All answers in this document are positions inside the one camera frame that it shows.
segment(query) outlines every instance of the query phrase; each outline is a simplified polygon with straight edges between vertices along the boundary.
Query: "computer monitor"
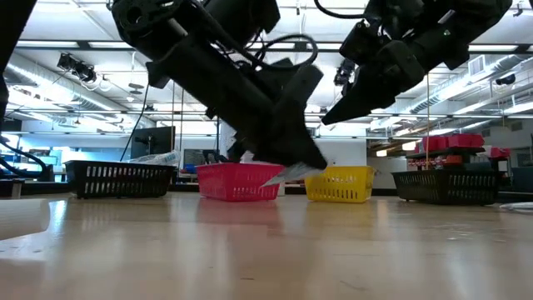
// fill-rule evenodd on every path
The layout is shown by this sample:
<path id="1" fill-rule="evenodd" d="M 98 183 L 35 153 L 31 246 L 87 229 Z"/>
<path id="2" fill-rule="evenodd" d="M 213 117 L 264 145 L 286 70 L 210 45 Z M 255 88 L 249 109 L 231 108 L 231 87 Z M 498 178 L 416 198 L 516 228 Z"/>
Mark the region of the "computer monitor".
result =
<path id="1" fill-rule="evenodd" d="M 150 154 L 169 153 L 174 150 L 175 127 L 138 129 L 133 132 L 130 159 Z"/>

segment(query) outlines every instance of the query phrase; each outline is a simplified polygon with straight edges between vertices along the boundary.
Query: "yellow basket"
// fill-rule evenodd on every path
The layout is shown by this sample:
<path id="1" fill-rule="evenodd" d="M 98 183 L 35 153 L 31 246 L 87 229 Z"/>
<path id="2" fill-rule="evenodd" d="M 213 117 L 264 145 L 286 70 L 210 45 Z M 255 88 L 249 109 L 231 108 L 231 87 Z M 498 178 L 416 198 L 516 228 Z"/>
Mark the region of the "yellow basket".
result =
<path id="1" fill-rule="evenodd" d="M 320 175 L 306 178 L 311 201 L 364 203 L 372 195 L 372 167 L 328 167 Z"/>

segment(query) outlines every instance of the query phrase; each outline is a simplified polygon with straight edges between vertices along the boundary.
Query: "mesh basket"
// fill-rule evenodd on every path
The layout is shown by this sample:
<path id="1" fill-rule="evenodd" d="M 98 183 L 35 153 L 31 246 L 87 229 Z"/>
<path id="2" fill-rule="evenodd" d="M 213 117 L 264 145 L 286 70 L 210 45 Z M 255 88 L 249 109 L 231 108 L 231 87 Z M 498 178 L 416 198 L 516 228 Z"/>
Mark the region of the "mesh basket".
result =
<path id="1" fill-rule="evenodd" d="M 65 162 L 78 198 L 154 198 L 167 194 L 174 167 L 126 162 Z"/>
<path id="2" fill-rule="evenodd" d="M 274 200 L 279 184 L 261 187 L 276 176 L 282 166 L 253 163 L 215 163 L 198 166 L 200 194 L 231 202 Z"/>
<path id="3" fill-rule="evenodd" d="M 372 167 L 328 167 L 306 179 L 307 198 L 312 201 L 363 203 L 372 195 Z"/>
<path id="4" fill-rule="evenodd" d="M 498 193 L 493 171 L 429 170 L 395 172 L 398 196 L 405 200 L 446 205 L 489 205 Z"/>

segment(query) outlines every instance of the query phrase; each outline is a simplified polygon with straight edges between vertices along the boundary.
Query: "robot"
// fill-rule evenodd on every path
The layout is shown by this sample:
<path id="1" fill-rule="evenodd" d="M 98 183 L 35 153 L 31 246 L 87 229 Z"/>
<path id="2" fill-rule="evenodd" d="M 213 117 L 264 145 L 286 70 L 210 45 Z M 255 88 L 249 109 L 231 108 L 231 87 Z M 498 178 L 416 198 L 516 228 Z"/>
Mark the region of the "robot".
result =
<path id="1" fill-rule="evenodd" d="M 468 44 L 498 23 L 512 4 L 370 0 L 361 15 L 340 15 L 314 1 L 334 18 L 361 19 L 340 49 L 357 65 L 356 80 L 322 119 L 326 125 L 392 105 L 396 95 L 440 63 L 459 67 L 469 58 Z M 12 32 L 0 49 L 0 68 L 7 64 L 35 2 L 2 2 L 0 17 Z M 124 42 L 152 60 L 147 64 L 151 87 L 163 88 L 173 80 L 207 107 L 208 117 L 218 116 L 237 131 L 230 161 L 250 151 L 264 162 L 326 168 L 304 118 L 307 99 L 323 77 L 312 64 L 318 53 L 315 41 L 292 34 L 264 44 L 255 54 L 247 51 L 250 41 L 257 42 L 262 31 L 270 32 L 279 21 L 276 0 L 115 0 L 109 8 Z M 269 47 L 294 38 L 311 44 L 309 59 L 297 65 L 288 58 L 263 62 Z M 3 82 L 0 88 L 3 115 L 7 89 Z"/>

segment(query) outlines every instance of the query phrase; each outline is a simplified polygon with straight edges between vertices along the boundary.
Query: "paper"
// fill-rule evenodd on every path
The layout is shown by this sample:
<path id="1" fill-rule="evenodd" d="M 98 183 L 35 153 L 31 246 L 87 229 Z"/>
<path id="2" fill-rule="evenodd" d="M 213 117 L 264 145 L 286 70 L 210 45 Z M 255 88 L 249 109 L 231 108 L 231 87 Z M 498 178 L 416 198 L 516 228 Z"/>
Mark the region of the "paper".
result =
<path id="1" fill-rule="evenodd" d="M 48 200 L 0 200 L 0 241 L 48 229 Z"/>
<path id="2" fill-rule="evenodd" d="M 294 164 L 290 167 L 285 168 L 283 171 L 281 171 L 279 174 L 277 174 L 275 177 L 273 177 L 271 180 L 263 184 L 263 187 L 268 187 L 280 183 L 285 183 L 288 181 L 294 181 L 299 179 L 308 178 L 310 176 L 314 176 L 320 173 L 323 173 L 326 170 L 319 170 L 315 169 L 313 167 L 307 166 L 303 162 L 299 162 L 297 164 Z"/>

